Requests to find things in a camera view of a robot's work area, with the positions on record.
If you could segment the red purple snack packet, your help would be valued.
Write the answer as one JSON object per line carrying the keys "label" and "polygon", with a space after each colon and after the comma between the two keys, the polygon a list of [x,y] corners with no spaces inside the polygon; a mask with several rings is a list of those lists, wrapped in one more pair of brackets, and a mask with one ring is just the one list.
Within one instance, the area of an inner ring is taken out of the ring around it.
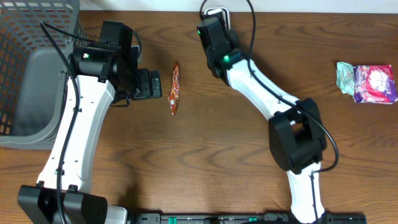
{"label": "red purple snack packet", "polygon": [[395,103],[397,101],[397,89],[392,66],[355,66],[353,98],[356,103]]}

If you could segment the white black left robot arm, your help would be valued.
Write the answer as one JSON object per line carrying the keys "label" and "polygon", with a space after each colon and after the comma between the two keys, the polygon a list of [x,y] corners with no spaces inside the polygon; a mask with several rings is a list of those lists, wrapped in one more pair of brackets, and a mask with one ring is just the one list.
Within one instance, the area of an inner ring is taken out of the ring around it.
{"label": "white black left robot arm", "polygon": [[108,109],[160,98],[160,73],[138,68],[138,35],[104,21],[99,40],[69,55],[63,114],[50,157],[34,186],[21,186],[17,202],[33,223],[131,223],[129,210],[91,194],[93,161]]}

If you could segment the orange red snack sachet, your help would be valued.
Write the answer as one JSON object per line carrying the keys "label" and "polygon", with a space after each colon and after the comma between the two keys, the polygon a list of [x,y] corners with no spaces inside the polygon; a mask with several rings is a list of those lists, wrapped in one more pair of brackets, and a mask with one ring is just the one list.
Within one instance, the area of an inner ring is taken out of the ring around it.
{"label": "orange red snack sachet", "polygon": [[172,71],[172,88],[168,97],[169,105],[172,110],[172,115],[176,115],[179,104],[179,91],[180,91],[180,67],[178,63],[174,65]]}

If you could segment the teal snack wrapper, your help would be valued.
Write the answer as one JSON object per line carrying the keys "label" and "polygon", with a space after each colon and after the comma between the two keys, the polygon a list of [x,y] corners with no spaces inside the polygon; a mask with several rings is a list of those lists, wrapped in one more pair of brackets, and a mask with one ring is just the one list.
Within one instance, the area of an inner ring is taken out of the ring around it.
{"label": "teal snack wrapper", "polygon": [[354,67],[351,64],[336,63],[336,85],[343,94],[354,95]]}

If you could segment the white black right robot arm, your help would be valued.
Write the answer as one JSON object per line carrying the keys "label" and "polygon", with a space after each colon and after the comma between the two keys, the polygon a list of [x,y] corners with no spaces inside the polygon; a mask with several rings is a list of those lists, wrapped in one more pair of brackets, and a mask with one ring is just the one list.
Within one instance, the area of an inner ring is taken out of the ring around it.
{"label": "white black right robot arm", "polygon": [[213,75],[245,96],[268,121],[269,149],[287,173],[292,215],[299,223],[319,222],[325,209],[317,171],[326,137],[321,127],[301,112],[308,110],[319,118],[317,104],[311,99],[300,101],[262,74],[221,17],[206,16],[197,29]]}

